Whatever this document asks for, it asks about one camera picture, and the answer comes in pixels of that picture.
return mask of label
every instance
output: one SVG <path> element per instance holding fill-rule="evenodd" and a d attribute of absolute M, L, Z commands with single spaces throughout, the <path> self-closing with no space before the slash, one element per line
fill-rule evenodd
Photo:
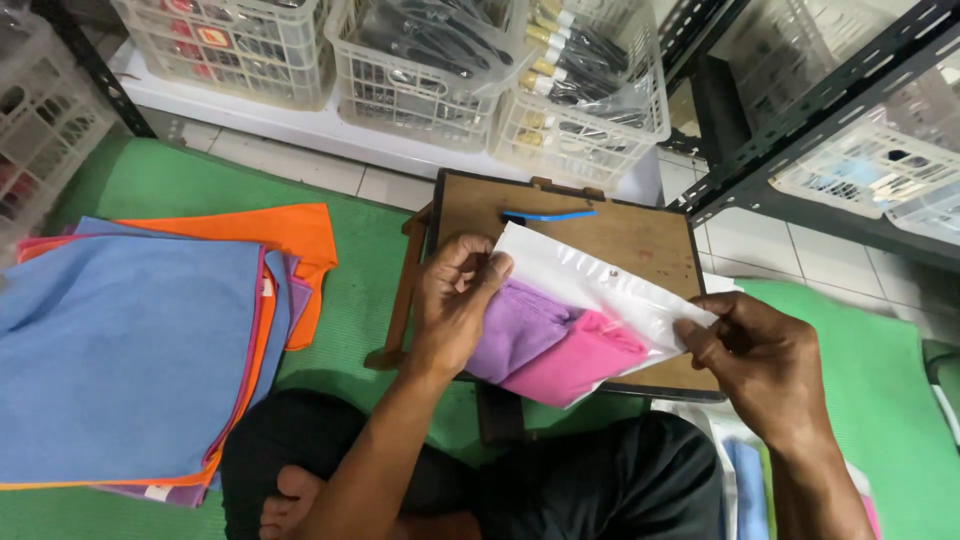
<path fill-rule="evenodd" d="M 557 47 L 550 47 L 546 50 L 546 53 L 543 54 L 543 59 L 551 65 L 557 65 L 561 50 L 562 49 L 558 49 Z"/>
<path fill-rule="evenodd" d="M 566 46 L 566 37 L 563 37 L 556 32 L 551 32 L 550 38 L 546 41 L 546 44 L 551 47 L 557 47 L 563 51 L 564 47 Z"/>
<path fill-rule="evenodd" d="M 197 36 L 200 38 L 200 41 L 207 45 L 224 49 L 230 47 L 230 38 L 227 36 L 227 33 L 222 30 L 210 28 L 209 26 L 198 26 Z"/>
<path fill-rule="evenodd" d="M 166 503 L 167 495 L 170 495 L 173 489 L 174 486 L 172 485 L 148 485 L 147 490 L 143 492 L 143 496 L 147 499 Z"/>
<path fill-rule="evenodd" d="M 569 28 L 573 25 L 574 18 L 576 18 L 576 15 L 573 13 L 568 12 L 567 10 L 560 10 L 560 14 L 557 15 L 557 24 Z"/>
<path fill-rule="evenodd" d="M 541 96 L 545 96 L 553 89 L 553 79 L 551 77 L 538 76 L 534 83 L 534 91 Z"/>

